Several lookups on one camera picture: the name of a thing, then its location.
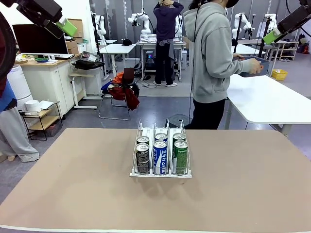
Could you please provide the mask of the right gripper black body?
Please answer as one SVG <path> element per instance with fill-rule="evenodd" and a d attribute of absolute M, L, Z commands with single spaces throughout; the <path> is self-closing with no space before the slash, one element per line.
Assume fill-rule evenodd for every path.
<path fill-rule="evenodd" d="M 281 33 L 292 33 L 311 18 L 311 5 L 301 5 L 279 22 L 277 28 Z"/>

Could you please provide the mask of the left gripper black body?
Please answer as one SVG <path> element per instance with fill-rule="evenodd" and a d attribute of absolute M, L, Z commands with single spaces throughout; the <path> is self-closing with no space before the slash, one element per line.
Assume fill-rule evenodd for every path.
<path fill-rule="evenodd" d="M 57 23 L 62 17 L 62 7 L 53 0 L 18 0 L 17 10 L 37 26 Z"/>

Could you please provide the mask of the person's right hand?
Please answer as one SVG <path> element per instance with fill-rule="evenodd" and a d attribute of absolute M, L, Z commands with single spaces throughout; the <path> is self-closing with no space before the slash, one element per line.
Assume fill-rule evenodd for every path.
<path fill-rule="evenodd" d="M 242 72 L 249 73 L 249 74 L 259 74 L 261 73 L 261 62 L 258 61 L 256 58 L 250 58 L 247 60 L 242 61 L 243 68 Z"/>

